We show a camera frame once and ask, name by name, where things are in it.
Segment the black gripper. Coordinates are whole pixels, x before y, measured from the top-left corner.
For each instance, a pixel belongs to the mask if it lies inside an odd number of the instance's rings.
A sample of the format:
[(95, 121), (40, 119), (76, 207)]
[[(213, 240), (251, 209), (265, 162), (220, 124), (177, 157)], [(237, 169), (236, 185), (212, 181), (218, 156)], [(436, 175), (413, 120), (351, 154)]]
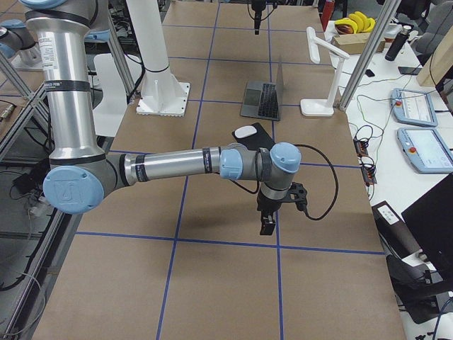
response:
[(274, 213), (278, 211), (282, 205), (279, 200), (273, 200), (259, 193), (257, 196), (257, 211), (260, 212), (260, 235), (272, 236), (275, 231), (276, 221)]
[(253, 15), (254, 34), (260, 33), (260, 23), (262, 12), (265, 10), (265, 0), (251, 0), (251, 9), (255, 12)]

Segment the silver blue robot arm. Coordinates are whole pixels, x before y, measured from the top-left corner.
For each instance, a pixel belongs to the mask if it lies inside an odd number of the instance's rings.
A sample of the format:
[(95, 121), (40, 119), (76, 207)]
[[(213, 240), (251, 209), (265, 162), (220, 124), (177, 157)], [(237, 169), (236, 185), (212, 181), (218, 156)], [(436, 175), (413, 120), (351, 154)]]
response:
[(287, 142), (254, 151), (233, 143), (154, 154), (112, 152), (112, 140), (96, 130), (85, 46), (111, 38), (108, 2), (25, 1), (24, 6), (26, 24), (38, 37), (50, 110), (54, 148), (42, 189), (51, 206), (80, 215), (121, 188), (196, 174), (254, 181), (262, 235), (274, 232), (282, 204), (304, 206), (306, 191), (293, 180), (302, 155)]

